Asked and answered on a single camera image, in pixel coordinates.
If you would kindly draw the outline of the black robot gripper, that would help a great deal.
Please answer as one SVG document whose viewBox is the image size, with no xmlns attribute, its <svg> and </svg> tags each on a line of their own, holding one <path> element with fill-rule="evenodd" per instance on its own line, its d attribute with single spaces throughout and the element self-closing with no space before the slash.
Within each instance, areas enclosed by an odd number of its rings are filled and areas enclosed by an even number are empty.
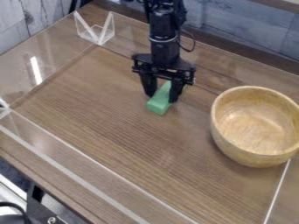
<svg viewBox="0 0 299 224">
<path fill-rule="evenodd" d="M 184 85 L 192 85 L 195 66 L 180 56 L 180 37 L 151 40 L 151 52 L 132 55 L 132 71 L 139 74 L 144 93 L 155 95 L 157 80 L 171 81 L 169 103 L 177 102 Z"/>
</svg>

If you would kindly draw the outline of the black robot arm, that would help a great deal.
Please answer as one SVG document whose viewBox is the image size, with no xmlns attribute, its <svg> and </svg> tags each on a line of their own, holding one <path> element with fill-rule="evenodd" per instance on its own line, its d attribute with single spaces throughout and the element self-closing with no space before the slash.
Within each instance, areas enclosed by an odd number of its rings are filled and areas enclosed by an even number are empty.
<svg viewBox="0 0 299 224">
<path fill-rule="evenodd" d="M 149 24 L 149 53 L 132 55 L 132 71 L 139 74 L 144 93 L 152 97 L 157 80 L 171 82 L 168 102 L 177 102 L 185 85 L 194 84 L 195 65 L 184 60 L 180 50 L 191 52 L 181 45 L 181 26 L 187 10 L 183 0 L 143 0 L 145 19 Z"/>
</svg>

